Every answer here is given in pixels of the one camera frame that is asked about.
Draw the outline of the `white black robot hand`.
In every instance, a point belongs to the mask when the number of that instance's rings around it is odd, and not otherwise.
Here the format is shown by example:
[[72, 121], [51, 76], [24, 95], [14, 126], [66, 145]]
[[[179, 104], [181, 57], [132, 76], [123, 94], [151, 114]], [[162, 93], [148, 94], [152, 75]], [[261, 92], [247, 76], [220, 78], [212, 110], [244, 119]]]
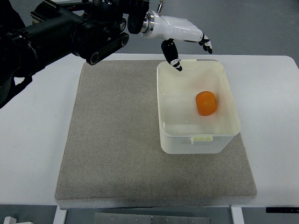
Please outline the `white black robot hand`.
[[212, 53], [210, 39], [193, 23], [187, 19], [162, 16], [157, 12], [148, 11], [141, 29], [142, 36], [146, 38], [162, 37], [161, 49], [166, 61], [178, 71], [182, 71], [179, 62], [178, 50], [175, 40], [196, 42], [204, 51]]

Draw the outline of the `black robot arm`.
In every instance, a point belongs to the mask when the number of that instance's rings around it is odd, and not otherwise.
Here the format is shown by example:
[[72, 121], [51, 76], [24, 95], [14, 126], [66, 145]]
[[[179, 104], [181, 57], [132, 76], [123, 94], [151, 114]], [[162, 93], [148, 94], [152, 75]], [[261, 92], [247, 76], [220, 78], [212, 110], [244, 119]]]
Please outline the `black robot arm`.
[[45, 0], [25, 26], [8, 0], [0, 3], [0, 104], [32, 82], [37, 72], [74, 54], [90, 65], [123, 48], [138, 34], [149, 10], [147, 0]]

